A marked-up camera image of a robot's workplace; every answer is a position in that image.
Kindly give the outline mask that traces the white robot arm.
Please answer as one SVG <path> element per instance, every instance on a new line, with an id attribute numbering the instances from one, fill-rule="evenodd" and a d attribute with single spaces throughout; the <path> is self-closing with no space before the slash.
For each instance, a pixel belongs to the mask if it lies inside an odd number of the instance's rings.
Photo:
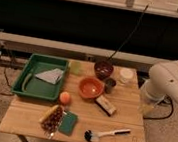
<path id="1" fill-rule="evenodd" d="M 178 60 L 152 65 L 149 79 L 140 88 L 139 110 L 146 116 L 165 96 L 178 104 Z"/>

